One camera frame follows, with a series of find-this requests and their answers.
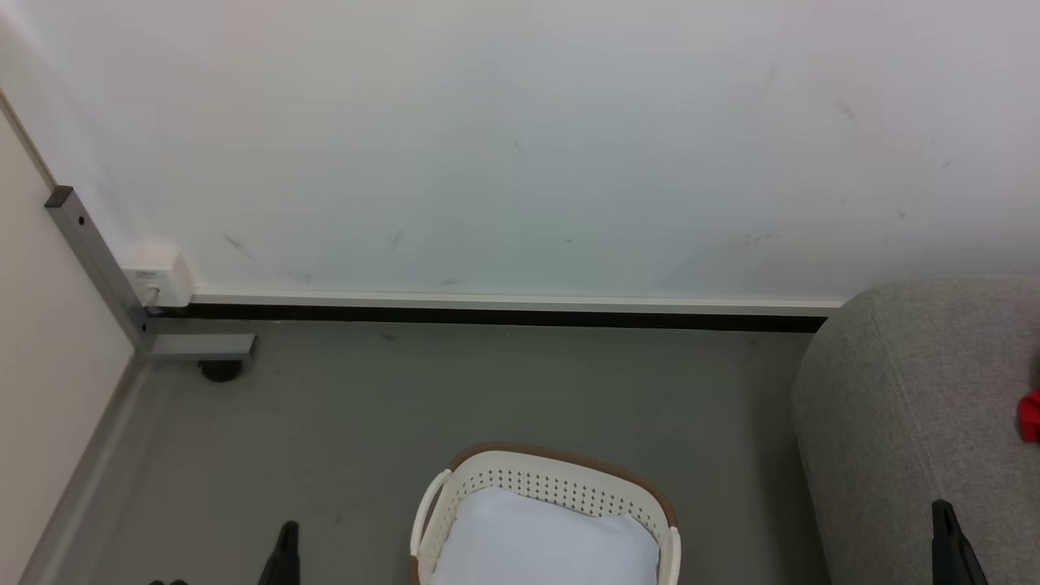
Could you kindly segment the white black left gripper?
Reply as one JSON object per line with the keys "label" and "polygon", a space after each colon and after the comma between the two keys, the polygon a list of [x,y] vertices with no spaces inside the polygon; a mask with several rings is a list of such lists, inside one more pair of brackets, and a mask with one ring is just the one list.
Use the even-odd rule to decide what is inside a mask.
{"label": "white black left gripper", "polygon": [[[300,585],[300,525],[297,522],[286,522],[279,529],[271,555],[268,556],[264,569],[258,580],[259,585]],[[187,585],[183,580],[164,582],[154,580],[149,585]]]}

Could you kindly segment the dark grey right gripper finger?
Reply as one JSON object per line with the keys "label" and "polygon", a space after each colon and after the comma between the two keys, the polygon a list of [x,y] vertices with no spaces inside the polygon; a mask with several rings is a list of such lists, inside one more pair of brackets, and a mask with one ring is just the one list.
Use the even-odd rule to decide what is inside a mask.
{"label": "dark grey right gripper finger", "polygon": [[944,499],[934,500],[931,504],[931,514],[932,583],[988,584],[974,549],[963,532],[952,504]]}

